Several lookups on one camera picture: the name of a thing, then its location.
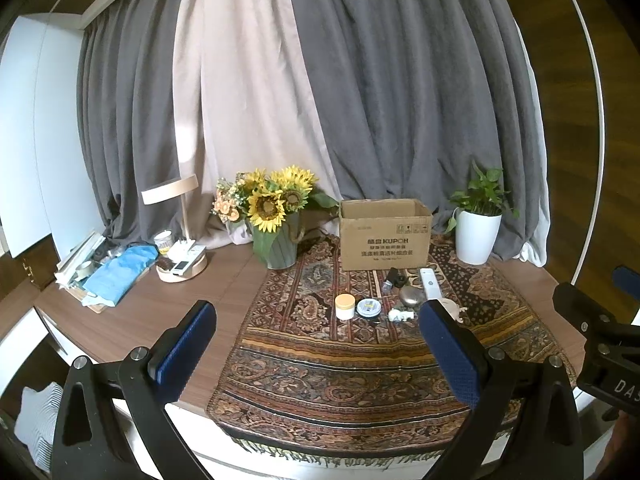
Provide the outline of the small white figurine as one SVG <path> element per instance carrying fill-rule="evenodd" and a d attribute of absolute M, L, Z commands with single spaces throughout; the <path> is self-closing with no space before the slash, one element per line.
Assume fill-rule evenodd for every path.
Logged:
<path fill-rule="evenodd" d="M 416 317 L 416 314 L 413 311 L 392 309 L 388 311 L 387 317 L 390 322 L 407 322 L 409 320 L 413 320 Z"/>

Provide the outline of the jar with yellow lid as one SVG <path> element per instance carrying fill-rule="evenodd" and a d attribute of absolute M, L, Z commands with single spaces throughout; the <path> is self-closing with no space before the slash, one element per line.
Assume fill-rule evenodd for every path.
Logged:
<path fill-rule="evenodd" d="M 334 308 L 338 320 L 351 320 L 355 315 L 356 298 L 351 294 L 339 294 L 334 299 Z"/>

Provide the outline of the green ribbed vase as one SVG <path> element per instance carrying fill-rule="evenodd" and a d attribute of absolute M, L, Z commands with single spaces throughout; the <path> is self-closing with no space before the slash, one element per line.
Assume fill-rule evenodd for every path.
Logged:
<path fill-rule="evenodd" d="M 288 214 L 277 232 L 262 232 L 254 226 L 250 226 L 250 232 L 253 237 L 254 254 L 269 270 L 285 270 L 294 266 L 297 245 L 305 236 L 300 212 Z"/>

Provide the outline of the white cabinet door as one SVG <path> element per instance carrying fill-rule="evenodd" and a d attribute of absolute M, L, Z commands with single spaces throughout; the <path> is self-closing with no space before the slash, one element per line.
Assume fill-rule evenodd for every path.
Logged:
<path fill-rule="evenodd" d="M 18 257 L 51 237 L 65 257 L 103 222 L 80 146 L 75 15 L 17 18 L 1 55 L 1 223 Z"/>

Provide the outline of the sunflower bouquet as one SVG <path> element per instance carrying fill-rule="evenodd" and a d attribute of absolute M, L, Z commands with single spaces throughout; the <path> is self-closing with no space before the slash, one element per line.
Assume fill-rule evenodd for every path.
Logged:
<path fill-rule="evenodd" d="M 212 214 L 221 222 L 245 221 L 258 232 L 277 234 L 285 221 L 314 206 L 333 209 L 337 200 L 319 186 L 318 177 L 299 166 L 279 170 L 240 171 L 233 180 L 220 178 Z"/>

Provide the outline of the white oval device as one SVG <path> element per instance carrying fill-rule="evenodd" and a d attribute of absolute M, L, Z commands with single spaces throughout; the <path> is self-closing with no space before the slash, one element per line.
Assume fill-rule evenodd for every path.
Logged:
<path fill-rule="evenodd" d="M 466 313 L 466 307 L 461 307 L 460 304 L 449 298 L 439 298 L 438 301 L 455 321 L 460 324 L 464 323 L 463 315 Z"/>

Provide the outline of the white floor lamp arc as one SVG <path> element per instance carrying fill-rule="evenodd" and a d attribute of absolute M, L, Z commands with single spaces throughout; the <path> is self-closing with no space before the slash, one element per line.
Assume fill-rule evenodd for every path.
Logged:
<path fill-rule="evenodd" d="M 550 266 L 561 281 L 593 288 L 606 154 L 605 99 L 588 0 L 553 5 L 548 128 L 552 242 Z"/>

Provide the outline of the blue cloth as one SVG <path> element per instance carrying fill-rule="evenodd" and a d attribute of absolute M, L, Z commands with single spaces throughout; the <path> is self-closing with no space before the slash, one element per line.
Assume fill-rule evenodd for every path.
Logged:
<path fill-rule="evenodd" d="M 86 296 L 81 304 L 84 307 L 115 307 L 157 257 L 158 250 L 153 245 L 128 247 L 88 277 L 84 284 Z"/>

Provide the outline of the small black square gadget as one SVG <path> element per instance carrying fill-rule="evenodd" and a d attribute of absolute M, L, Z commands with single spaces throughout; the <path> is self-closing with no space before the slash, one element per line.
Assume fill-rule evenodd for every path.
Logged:
<path fill-rule="evenodd" d="M 383 295 L 389 294 L 394 288 L 401 289 L 407 283 L 407 277 L 404 272 L 396 268 L 391 268 L 385 277 L 381 292 Z"/>

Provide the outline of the brown cardboard box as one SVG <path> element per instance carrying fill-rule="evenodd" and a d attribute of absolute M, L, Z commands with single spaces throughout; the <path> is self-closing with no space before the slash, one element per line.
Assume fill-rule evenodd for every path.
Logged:
<path fill-rule="evenodd" d="M 430 253 L 433 216 L 420 200 L 344 200 L 340 256 L 345 271 L 417 269 Z"/>

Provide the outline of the white wooden desk lamp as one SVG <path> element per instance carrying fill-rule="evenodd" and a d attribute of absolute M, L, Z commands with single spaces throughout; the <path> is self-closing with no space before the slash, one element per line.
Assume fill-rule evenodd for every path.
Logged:
<path fill-rule="evenodd" d="M 168 250 L 165 258 L 169 260 L 164 268 L 158 262 L 156 272 L 161 281 L 169 284 L 184 283 L 200 275 L 207 266 L 206 247 L 198 243 L 190 234 L 188 214 L 186 213 L 186 196 L 198 188 L 198 177 L 171 180 L 141 192 L 142 202 L 155 205 L 178 198 L 181 210 L 181 234 L 176 236 L 175 243 Z"/>

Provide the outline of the tape roll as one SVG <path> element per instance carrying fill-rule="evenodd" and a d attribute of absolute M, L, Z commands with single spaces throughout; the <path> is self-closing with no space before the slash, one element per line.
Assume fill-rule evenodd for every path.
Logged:
<path fill-rule="evenodd" d="M 96 263 L 93 260 L 87 260 L 77 267 L 75 273 L 79 281 L 88 278 L 96 270 Z"/>

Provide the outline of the round dark green tin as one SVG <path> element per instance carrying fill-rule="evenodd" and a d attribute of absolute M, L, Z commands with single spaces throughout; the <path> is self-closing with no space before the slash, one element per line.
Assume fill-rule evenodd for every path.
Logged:
<path fill-rule="evenodd" d="M 382 304 L 374 298 L 363 298 L 356 305 L 356 311 L 363 318 L 376 318 L 382 312 Z"/>

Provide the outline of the beige curtain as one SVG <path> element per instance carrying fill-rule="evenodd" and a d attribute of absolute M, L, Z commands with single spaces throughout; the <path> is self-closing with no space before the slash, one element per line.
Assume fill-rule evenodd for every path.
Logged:
<path fill-rule="evenodd" d="M 340 197 L 292 0 L 181 0 L 172 58 L 179 169 L 198 177 L 188 229 L 208 248 L 243 244 L 210 210 L 219 179 L 296 165 Z"/>

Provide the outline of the silver oval mouse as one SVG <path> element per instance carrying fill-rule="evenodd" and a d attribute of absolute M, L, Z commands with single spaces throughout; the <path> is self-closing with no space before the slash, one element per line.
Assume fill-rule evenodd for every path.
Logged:
<path fill-rule="evenodd" d="M 417 308 L 426 301 L 426 296 L 422 288 L 405 285 L 399 289 L 399 300 L 406 308 Z"/>

